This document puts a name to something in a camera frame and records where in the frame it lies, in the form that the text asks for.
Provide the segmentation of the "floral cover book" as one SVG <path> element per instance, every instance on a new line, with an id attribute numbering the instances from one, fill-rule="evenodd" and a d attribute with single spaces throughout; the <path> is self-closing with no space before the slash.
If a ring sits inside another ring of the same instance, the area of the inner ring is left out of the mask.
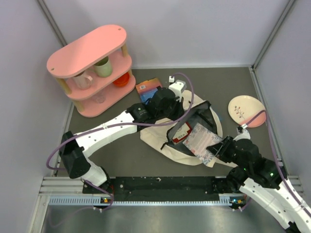
<path id="1" fill-rule="evenodd" d="M 222 138 L 197 123 L 183 144 L 198 158 L 205 166 L 213 167 L 216 163 L 216 157 L 207 150 L 207 147 L 216 145 L 222 141 Z"/>

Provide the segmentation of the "clear glass cup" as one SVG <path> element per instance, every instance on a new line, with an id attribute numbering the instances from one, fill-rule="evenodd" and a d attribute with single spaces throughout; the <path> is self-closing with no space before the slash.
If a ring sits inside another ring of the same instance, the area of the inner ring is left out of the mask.
<path id="1" fill-rule="evenodd" d="M 98 93 L 96 93 L 96 94 L 92 97 L 92 99 L 93 99 L 94 102 L 97 103 L 97 104 L 100 104 L 100 103 L 105 102 L 105 100 L 106 100 L 105 91 L 104 91 L 104 90 L 99 91 Z"/>

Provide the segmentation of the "cream canvas backpack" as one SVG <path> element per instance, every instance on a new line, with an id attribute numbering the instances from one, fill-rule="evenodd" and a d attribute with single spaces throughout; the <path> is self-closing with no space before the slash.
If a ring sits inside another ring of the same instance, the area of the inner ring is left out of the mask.
<path id="1" fill-rule="evenodd" d="M 192 93 L 189 90 L 185 90 L 182 96 L 184 98 L 183 108 L 186 111 L 190 105 Z M 193 105 L 191 108 L 194 108 L 195 106 L 206 101 L 207 100 L 203 100 L 199 96 L 194 94 L 194 101 L 193 101 Z M 215 121 L 217 135 L 220 137 L 223 137 L 223 129 L 222 129 L 222 125 L 219 120 L 219 117 L 215 113 L 215 111 L 213 111 L 212 108 L 211 108 L 211 113 Z M 186 155 L 185 153 L 181 153 L 173 148 L 170 148 L 168 145 L 165 145 L 165 143 L 168 142 L 167 136 L 166 136 L 167 131 L 170 128 L 172 128 L 175 124 L 176 123 L 172 125 L 167 125 L 167 126 L 149 127 L 149 128 L 143 129 L 142 131 L 140 131 L 140 139 L 143 142 L 145 142 L 147 145 L 149 145 L 150 147 L 152 147 L 153 149 L 160 152 L 161 154 L 163 154 L 164 156 L 166 156 L 167 158 L 171 159 L 174 162 L 188 165 L 188 166 L 197 166 L 197 165 L 202 164 L 203 162 L 196 156 Z M 225 163 L 219 160 L 218 158 L 213 158 L 210 161 L 210 163 L 208 163 L 208 165 L 206 166 L 213 167 L 215 163 L 219 163 L 221 165 L 225 165 L 229 167 L 237 167 L 235 163 Z"/>

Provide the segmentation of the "green mug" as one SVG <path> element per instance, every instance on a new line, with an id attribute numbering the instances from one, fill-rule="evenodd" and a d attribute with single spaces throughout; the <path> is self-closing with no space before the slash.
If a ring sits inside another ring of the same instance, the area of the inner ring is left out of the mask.
<path id="1" fill-rule="evenodd" d="M 109 57 L 105 57 L 94 65 L 95 73 L 99 77 L 108 77 L 112 74 L 113 68 L 110 63 Z"/>

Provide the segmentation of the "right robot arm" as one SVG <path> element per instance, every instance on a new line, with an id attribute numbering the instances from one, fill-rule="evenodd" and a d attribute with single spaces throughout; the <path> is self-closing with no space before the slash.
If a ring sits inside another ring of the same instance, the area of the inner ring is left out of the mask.
<path id="1" fill-rule="evenodd" d="M 250 139 L 234 140 L 228 136 L 207 150 L 225 163 L 234 163 L 217 188 L 241 192 L 259 204 L 288 233 L 311 231 L 311 209 L 295 190 L 286 174 L 274 161 L 262 157 L 258 147 Z"/>

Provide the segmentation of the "orange bowl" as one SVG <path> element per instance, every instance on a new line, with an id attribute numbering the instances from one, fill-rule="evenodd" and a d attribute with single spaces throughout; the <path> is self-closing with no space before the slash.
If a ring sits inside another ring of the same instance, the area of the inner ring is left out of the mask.
<path id="1" fill-rule="evenodd" d="M 120 76 L 115 81 L 113 81 L 113 85 L 115 85 L 116 87 L 124 87 L 128 84 L 129 80 L 130 80 L 130 74 L 127 72 L 123 74 L 122 76 Z"/>

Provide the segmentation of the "pink mug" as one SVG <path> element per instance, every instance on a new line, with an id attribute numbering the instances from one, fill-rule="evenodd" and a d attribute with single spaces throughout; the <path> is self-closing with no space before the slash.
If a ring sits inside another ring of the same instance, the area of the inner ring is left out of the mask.
<path id="1" fill-rule="evenodd" d="M 79 73 L 72 78 L 78 88 L 86 90 L 90 88 L 93 84 L 93 78 L 87 74 L 86 71 Z"/>

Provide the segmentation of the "blue orange book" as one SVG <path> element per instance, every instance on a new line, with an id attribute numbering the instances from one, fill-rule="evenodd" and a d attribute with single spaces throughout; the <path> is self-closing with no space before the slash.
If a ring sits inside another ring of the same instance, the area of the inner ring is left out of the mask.
<path id="1" fill-rule="evenodd" d="M 136 90 L 139 94 L 140 100 L 146 102 L 148 99 L 152 98 L 159 86 L 162 87 L 159 78 L 153 78 L 137 84 Z"/>

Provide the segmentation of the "pink three-tier shelf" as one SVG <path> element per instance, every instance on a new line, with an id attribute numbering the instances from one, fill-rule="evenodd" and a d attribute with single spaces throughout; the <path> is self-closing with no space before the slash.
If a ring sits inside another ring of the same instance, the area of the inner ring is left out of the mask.
<path id="1" fill-rule="evenodd" d="M 127 32 L 119 25 L 103 25 L 54 52 L 48 59 L 48 72 L 56 78 L 68 98 L 74 103 L 78 112 L 84 117 L 97 117 L 128 95 L 136 85 L 132 74 L 132 58 L 128 53 Z M 94 72 L 94 65 L 109 57 L 112 74 L 106 78 Z M 77 87 L 74 76 L 86 71 L 93 78 L 90 88 L 82 90 Z M 124 87 L 116 87 L 113 81 L 125 73 L 130 80 Z M 104 90 L 106 100 L 97 104 L 92 97 Z"/>

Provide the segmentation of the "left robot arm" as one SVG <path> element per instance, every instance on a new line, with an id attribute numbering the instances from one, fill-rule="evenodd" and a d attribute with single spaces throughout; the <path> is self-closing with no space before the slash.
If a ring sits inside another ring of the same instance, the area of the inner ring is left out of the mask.
<path id="1" fill-rule="evenodd" d="M 69 177 L 86 180 L 99 192 L 106 192 L 110 188 L 109 177 L 104 168 L 95 165 L 89 157 L 107 144 L 160 119 L 180 118 L 184 114 L 182 93 L 182 89 L 159 87 L 146 103 L 133 104 L 107 123 L 88 132 L 65 133 L 59 154 Z"/>

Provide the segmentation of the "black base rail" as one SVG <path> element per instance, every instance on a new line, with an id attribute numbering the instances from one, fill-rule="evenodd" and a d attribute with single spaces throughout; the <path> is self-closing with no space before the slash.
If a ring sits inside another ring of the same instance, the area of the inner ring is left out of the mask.
<path id="1" fill-rule="evenodd" d="M 115 201 L 210 201 L 219 194 L 231 194 L 225 178 L 192 177 L 115 177 L 101 189 Z"/>

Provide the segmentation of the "red cream book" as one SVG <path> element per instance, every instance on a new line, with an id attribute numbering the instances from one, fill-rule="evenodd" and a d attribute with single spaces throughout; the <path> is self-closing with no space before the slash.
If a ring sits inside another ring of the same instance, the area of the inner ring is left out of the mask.
<path id="1" fill-rule="evenodd" d="M 190 124 L 188 122 L 184 123 L 174 134 L 173 136 L 173 143 L 177 144 L 179 142 L 182 142 L 184 139 L 186 139 L 189 134 L 191 133 L 192 128 L 190 127 Z"/>

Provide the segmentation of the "pink cream plate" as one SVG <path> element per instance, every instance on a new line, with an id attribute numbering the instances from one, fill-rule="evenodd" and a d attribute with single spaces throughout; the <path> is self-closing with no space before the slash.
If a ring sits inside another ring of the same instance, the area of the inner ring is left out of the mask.
<path id="1" fill-rule="evenodd" d="M 258 127 L 266 121 L 264 105 L 247 95 L 234 97 L 228 104 L 228 112 L 237 124 L 246 124 L 248 128 Z"/>

